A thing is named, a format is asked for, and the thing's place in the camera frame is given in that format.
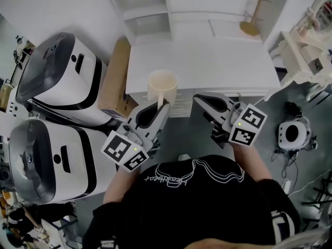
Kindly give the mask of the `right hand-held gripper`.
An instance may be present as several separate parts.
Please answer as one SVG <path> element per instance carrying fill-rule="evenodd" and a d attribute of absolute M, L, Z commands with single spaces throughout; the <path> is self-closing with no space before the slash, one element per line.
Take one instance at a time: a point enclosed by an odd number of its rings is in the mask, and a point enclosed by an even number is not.
<path fill-rule="evenodd" d="M 206 119 L 215 123 L 211 138 L 221 148 L 228 142 L 252 146 L 267 119 L 267 115 L 254 105 L 234 103 L 221 93 L 197 93 L 193 100 L 207 114 Z M 230 112 L 223 122 L 223 113 L 227 110 Z"/>

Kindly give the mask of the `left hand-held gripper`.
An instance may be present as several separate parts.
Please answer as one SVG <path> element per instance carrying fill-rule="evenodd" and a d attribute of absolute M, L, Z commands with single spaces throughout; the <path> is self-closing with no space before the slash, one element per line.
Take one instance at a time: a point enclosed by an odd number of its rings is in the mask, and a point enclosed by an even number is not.
<path fill-rule="evenodd" d="M 116 131 L 112 131 L 101 153 L 128 172 L 140 167 L 159 150 L 158 134 L 170 113 L 170 103 L 158 108 L 157 101 L 135 107 Z"/>

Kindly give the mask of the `cream white cup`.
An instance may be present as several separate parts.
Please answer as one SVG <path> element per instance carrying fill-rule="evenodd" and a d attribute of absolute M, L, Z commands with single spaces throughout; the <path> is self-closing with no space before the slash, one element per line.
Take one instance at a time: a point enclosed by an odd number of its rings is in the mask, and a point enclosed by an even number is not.
<path fill-rule="evenodd" d="M 177 78 L 174 72 L 168 70 L 157 70 L 148 76 L 147 98 L 157 100 L 158 109 L 166 100 L 171 106 L 174 105 L 177 94 Z"/>

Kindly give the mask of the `person's right forearm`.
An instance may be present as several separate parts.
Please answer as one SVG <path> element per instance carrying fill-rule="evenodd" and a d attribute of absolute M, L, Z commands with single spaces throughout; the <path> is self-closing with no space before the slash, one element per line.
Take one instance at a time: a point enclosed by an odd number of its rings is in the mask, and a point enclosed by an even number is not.
<path fill-rule="evenodd" d="M 246 147 L 231 143 L 235 162 L 256 182 L 272 179 L 267 166 L 254 146 Z"/>

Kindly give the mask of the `person's left forearm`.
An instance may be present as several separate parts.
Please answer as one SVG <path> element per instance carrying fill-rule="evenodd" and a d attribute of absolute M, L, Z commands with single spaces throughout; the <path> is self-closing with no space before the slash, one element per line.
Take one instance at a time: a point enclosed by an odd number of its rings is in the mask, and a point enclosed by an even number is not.
<path fill-rule="evenodd" d="M 120 167 L 105 192 L 103 204 L 120 202 L 140 173 L 141 167 L 132 172 Z"/>

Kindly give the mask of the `white paper label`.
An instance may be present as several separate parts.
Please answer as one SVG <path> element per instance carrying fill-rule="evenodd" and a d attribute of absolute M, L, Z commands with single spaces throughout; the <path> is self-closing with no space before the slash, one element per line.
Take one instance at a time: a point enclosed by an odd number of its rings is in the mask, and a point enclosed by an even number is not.
<path fill-rule="evenodd" d="M 177 91 L 175 103 L 171 107 L 170 118 L 190 117 L 193 93 L 194 89 L 179 89 Z"/>

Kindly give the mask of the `brown cardboard box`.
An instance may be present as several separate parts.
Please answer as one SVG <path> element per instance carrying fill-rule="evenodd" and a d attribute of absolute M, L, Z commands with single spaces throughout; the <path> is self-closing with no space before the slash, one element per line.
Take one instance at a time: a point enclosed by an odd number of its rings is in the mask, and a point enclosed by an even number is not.
<path fill-rule="evenodd" d="M 137 107 L 126 94 L 131 45 L 126 38 L 117 40 L 101 88 L 98 108 L 114 118 L 128 118 Z"/>

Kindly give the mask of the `white round device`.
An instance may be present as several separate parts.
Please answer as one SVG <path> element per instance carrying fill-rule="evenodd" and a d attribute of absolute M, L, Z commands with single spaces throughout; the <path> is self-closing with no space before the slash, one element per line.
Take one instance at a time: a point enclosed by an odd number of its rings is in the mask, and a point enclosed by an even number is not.
<path fill-rule="evenodd" d="M 307 145 L 309 128 L 301 121 L 291 120 L 278 127 L 278 146 L 283 150 L 298 150 Z"/>

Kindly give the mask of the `wooden mug stand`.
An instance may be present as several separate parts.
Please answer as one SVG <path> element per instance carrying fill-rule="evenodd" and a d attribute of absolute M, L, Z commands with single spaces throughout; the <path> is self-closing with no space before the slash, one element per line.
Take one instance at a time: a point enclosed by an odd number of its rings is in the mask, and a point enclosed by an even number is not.
<path fill-rule="evenodd" d="M 242 21 L 240 22 L 240 29 L 242 32 L 244 32 L 246 35 L 255 37 L 260 34 L 259 29 L 255 26 L 255 21 L 257 20 L 257 15 L 259 13 L 259 10 L 261 8 L 262 2 L 268 2 L 271 3 L 270 0 L 257 0 L 257 5 L 255 7 L 254 13 L 251 17 L 250 22 Z"/>

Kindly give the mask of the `white and black machine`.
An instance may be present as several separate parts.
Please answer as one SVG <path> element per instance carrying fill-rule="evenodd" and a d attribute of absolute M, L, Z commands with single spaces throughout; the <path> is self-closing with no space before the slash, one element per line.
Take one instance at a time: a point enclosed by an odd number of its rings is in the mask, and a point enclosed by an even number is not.
<path fill-rule="evenodd" d="M 101 152 L 105 133 L 28 119 L 9 137 L 9 163 L 19 196 L 33 204 L 81 199 L 105 192 L 116 173 Z"/>
<path fill-rule="evenodd" d="M 111 120 L 98 108 L 106 71 L 104 62 L 74 34 L 56 33 L 31 54 L 16 101 L 82 126 L 101 126 Z"/>

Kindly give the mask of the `cream ornate dressing table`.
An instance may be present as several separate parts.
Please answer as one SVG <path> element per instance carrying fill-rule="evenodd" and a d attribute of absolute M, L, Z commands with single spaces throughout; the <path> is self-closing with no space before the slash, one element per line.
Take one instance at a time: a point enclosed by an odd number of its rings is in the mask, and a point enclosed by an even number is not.
<path fill-rule="evenodd" d="M 270 53 L 272 59 L 280 56 L 287 70 L 280 82 L 281 90 L 293 82 L 313 84 L 306 95 L 307 101 L 332 84 L 332 54 L 329 53 L 332 47 L 328 47 L 332 39 L 332 22 L 322 28 L 319 20 L 328 19 L 320 13 L 321 10 L 314 12 L 308 7 L 306 16 L 298 25 L 290 32 L 281 32 L 283 39 Z"/>

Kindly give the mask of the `person's black printed shirt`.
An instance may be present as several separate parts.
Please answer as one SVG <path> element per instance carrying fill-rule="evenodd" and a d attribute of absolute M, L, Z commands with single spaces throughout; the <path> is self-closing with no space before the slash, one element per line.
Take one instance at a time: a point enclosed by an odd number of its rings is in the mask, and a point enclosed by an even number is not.
<path fill-rule="evenodd" d="M 118 202 L 101 205 L 82 249 L 184 249 L 214 238 L 274 245 L 299 232 L 300 217 L 272 179 L 255 181 L 236 162 L 210 155 L 145 170 Z"/>

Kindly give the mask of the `white power adapter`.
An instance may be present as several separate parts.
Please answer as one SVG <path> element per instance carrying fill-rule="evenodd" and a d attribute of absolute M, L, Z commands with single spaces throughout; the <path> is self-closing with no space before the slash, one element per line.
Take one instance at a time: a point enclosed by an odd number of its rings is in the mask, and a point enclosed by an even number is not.
<path fill-rule="evenodd" d="M 290 193 L 291 184 L 292 184 L 292 182 L 288 178 L 286 178 L 284 180 L 284 182 L 282 183 L 282 189 L 287 195 Z"/>

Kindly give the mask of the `black metal rack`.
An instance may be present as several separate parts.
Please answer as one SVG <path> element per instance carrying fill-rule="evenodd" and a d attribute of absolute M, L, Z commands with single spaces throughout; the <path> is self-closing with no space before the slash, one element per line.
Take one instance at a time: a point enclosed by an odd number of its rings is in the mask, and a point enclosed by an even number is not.
<path fill-rule="evenodd" d="M 302 201 L 302 231 L 332 225 L 332 171 L 322 178 L 320 187 L 313 187 L 312 200 Z"/>

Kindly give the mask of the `cream framed oval mirror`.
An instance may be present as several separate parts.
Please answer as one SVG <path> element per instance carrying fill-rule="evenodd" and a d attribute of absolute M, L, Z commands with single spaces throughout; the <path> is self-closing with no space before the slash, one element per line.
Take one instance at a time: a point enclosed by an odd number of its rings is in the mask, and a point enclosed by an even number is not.
<path fill-rule="evenodd" d="M 332 0 L 315 0 L 307 14 L 310 30 L 323 34 L 332 32 Z"/>

